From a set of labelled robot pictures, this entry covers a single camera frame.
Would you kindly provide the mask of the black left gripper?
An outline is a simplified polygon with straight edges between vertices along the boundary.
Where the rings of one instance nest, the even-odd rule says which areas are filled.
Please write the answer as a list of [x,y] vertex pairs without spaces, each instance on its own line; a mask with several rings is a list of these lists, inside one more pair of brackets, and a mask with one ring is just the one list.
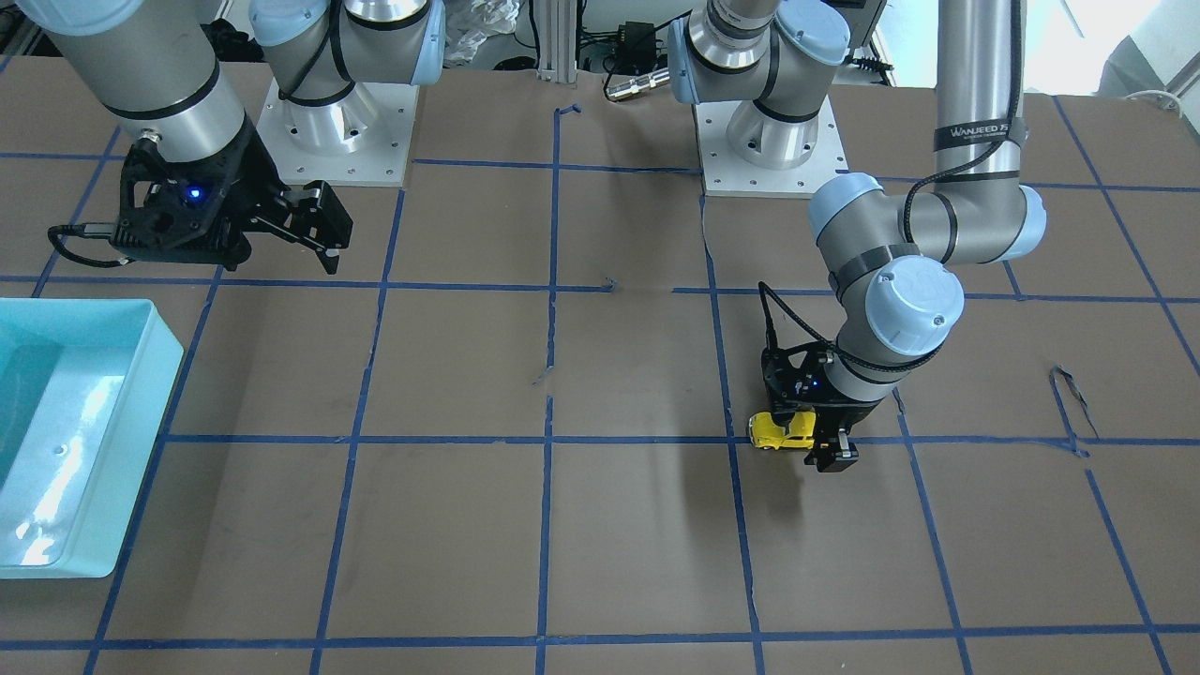
[[812,448],[804,464],[818,472],[842,472],[858,461],[859,452],[848,432],[881,402],[842,394],[827,380],[811,381],[811,410],[816,416]]

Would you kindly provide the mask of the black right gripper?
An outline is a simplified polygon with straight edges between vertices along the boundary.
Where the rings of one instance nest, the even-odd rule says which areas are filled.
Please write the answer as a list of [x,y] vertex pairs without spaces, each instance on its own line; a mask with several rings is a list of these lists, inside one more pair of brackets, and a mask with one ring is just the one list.
[[324,180],[288,187],[251,121],[240,129],[235,148],[241,155],[224,197],[232,225],[313,249],[322,269],[337,274],[354,222],[334,187]]

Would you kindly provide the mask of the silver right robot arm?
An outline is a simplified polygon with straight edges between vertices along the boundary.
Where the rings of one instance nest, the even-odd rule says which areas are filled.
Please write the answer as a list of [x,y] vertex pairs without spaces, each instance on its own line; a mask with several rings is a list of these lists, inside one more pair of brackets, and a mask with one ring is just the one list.
[[[223,265],[251,257],[250,233],[308,247],[328,274],[352,243],[334,187],[292,187],[224,76],[202,23],[180,1],[22,1],[95,98],[131,136],[116,217],[50,227],[78,265]],[[274,68],[300,148],[346,157],[382,136],[371,83],[442,76],[442,1],[253,1],[254,41]]]

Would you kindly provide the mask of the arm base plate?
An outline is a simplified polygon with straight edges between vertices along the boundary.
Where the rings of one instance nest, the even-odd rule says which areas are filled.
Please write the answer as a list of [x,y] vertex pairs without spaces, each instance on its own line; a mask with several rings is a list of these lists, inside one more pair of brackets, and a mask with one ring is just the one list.
[[257,129],[281,179],[335,187],[402,189],[420,86],[358,82],[346,98],[306,107],[278,97],[271,82]]
[[709,197],[810,198],[848,172],[848,155],[824,98],[802,123],[770,119],[751,101],[692,107],[696,141]]

